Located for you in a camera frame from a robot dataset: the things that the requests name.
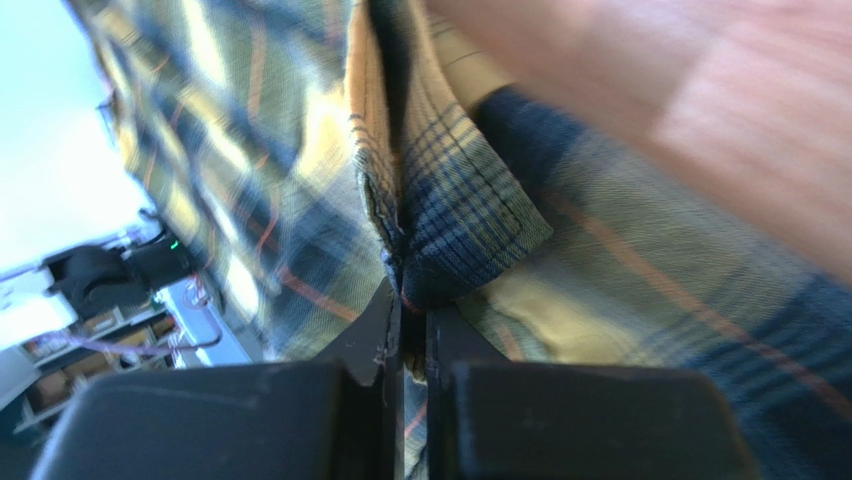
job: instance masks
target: white wall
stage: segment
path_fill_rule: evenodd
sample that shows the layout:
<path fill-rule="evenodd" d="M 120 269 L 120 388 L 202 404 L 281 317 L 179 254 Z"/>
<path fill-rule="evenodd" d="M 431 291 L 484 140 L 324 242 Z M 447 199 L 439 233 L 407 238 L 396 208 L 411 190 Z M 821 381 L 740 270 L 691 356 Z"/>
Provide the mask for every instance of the white wall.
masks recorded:
<path fill-rule="evenodd" d="M 136 223 L 95 107 L 107 95 L 59 0 L 0 1 L 0 274 Z"/>

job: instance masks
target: light brown wood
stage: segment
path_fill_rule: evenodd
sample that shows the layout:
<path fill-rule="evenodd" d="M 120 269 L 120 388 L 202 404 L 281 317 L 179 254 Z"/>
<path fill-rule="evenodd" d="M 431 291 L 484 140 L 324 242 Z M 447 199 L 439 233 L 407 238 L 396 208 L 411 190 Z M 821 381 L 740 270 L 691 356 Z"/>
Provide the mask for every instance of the light brown wood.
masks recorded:
<path fill-rule="evenodd" d="M 533 95 L 852 284 L 852 2 L 427 3 Z"/>

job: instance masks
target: shirt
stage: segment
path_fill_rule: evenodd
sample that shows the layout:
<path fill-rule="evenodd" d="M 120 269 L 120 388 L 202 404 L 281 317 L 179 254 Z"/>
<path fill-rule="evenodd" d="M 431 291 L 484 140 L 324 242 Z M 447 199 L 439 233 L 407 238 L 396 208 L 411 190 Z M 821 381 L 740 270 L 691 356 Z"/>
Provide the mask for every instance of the shirt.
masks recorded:
<path fill-rule="evenodd" d="M 705 373 L 766 478 L 846 471 L 849 291 L 524 98 L 419 0 L 70 3 L 125 166 L 270 361 L 310 358 L 388 276 L 513 360 Z"/>

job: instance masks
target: plaid shirt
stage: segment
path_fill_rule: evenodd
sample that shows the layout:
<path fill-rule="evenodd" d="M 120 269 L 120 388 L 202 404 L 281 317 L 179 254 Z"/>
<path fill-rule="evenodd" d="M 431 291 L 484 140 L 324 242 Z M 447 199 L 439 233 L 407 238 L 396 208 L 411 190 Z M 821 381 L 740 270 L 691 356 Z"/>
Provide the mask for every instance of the plaid shirt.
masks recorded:
<path fill-rule="evenodd" d="M 481 53 L 444 62 L 419 1 L 70 1 L 127 169 L 270 360 L 318 352 L 387 275 L 512 359 L 701 370 L 767 478 L 848 471 L 852 295 L 494 76 L 472 95 Z M 425 415 L 408 377 L 412 477 Z"/>

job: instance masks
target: plaid fabric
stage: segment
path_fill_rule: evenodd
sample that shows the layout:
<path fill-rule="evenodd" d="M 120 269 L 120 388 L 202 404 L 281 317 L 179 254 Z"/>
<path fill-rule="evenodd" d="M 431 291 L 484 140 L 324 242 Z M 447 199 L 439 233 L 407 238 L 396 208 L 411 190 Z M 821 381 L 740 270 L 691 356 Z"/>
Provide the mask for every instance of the plaid fabric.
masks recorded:
<path fill-rule="evenodd" d="M 569 118 L 469 101 L 418 1 L 70 1 L 128 170 L 270 360 L 319 351 L 389 275 L 513 359 L 699 369 L 767 478 L 845 474 L 849 292 Z"/>

